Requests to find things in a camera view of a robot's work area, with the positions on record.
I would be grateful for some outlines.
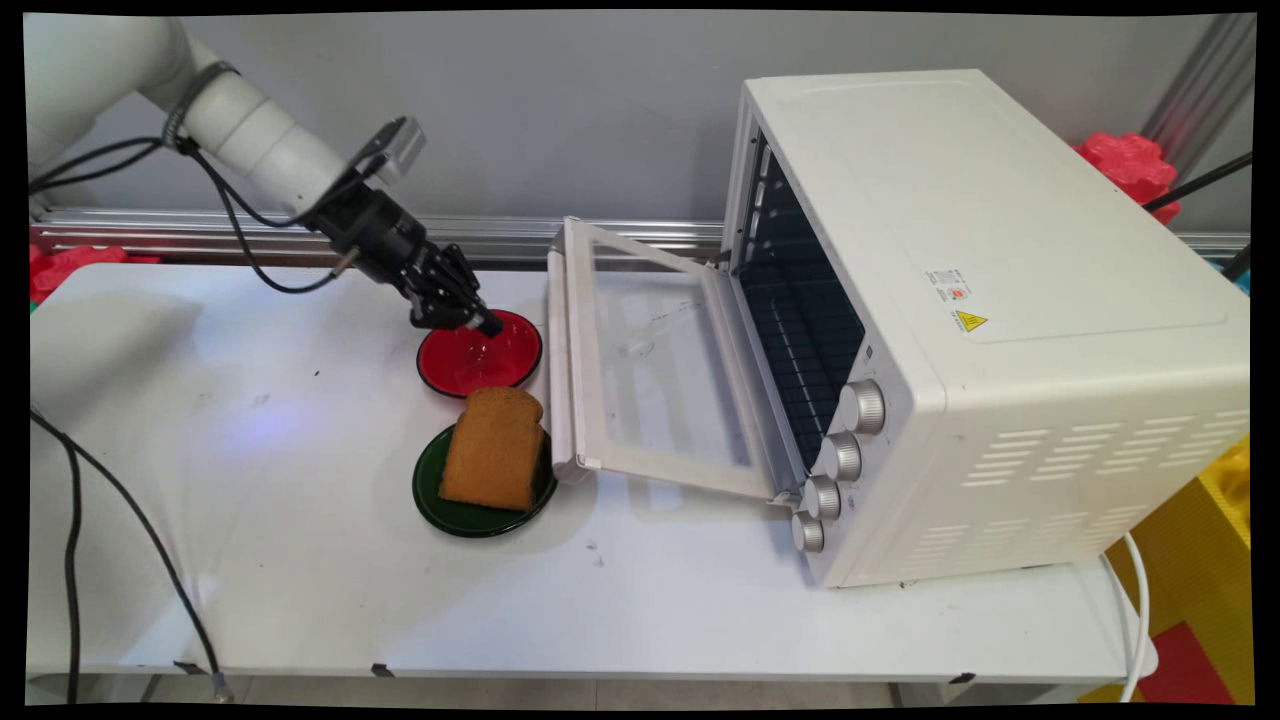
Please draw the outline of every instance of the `toast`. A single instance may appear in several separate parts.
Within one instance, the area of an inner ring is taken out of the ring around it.
[[[440,497],[532,510],[541,418],[541,404],[522,389],[486,387],[468,395],[444,460]]]

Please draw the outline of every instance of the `white oven cord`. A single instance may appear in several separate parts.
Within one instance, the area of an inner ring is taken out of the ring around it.
[[[1133,691],[1138,687],[1138,678],[1142,676],[1142,665],[1147,660],[1147,634],[1151,632],[1151,589],[1147,587],[1147,566],[1142,564],[1138,543],[1129,533],[1124,534],[1124,543],[1129,548],[1129,556],[1133,557],[1133,571],[1138,575],[1138,639],[1134,646],[1133,665],[1129,667],[1129,678],[1125,680],[1124,691],[1120,692],[1120,702],[1129,702],[1133,698]]]

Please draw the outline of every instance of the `robotic arm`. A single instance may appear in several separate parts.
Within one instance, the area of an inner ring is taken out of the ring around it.
[[[365,184],[352,164],[262,91],[238,73],[216,72],[225,67],[177,18],[29,13],[23,18],[23,59],[28,176],[83,137],[100,113],[137,91],[170,119],[180,119],[191,140],[289,215],[310,210],[306,225],[328,236],[344,261],[410,301],[415,327],[470,327],[489,337],[502,331],[502,320],[476,295],[480,283],[456,245],[431,243],[421,223]],[[422,145],[417,123],[401,118],[360,158],[370,156],[370,167],[390,184]]]

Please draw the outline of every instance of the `green plate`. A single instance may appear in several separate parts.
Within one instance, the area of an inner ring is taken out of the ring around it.
[[[449,443],[453,442],[456,427],[449,425],[435,436],[413,468],[413,502],[426,521],[460,538],[492,538],[509,533],[538,515],[556,492],[557,484],[556,475],[552,474],[552,443],[547,433],[543,433],[543,450],[538,455],[538,469],[534,474],[534,507],[527,512],[520,512],[440,498],[444,460],[449,456]]]

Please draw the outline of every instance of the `toaster oven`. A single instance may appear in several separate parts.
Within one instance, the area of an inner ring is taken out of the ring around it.
[[[548,273],[558,477],[788,506],[827,587],[1096,557],[1248,432],[1247,297],[977,70],[748,81],[713,261]]]

